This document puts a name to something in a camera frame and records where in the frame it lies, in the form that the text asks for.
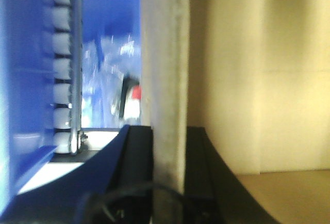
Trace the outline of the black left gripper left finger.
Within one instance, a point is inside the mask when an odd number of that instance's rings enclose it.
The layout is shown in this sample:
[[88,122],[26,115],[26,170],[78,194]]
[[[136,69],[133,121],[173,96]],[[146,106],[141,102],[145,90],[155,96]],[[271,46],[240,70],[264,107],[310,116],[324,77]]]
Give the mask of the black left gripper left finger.
[[73,223],[75,211],[88,196],[148,182],[152,176],[152,129],[126,125],[81,166],[16,196],[1,216],[1,223]]

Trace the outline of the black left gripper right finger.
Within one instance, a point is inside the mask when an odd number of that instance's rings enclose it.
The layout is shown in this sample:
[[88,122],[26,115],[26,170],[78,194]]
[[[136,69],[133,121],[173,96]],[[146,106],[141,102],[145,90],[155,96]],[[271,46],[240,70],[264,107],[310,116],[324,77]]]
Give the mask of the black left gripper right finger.
[[218,154],[203,127],[187,127],[185,196],[203,223],[277,223]]

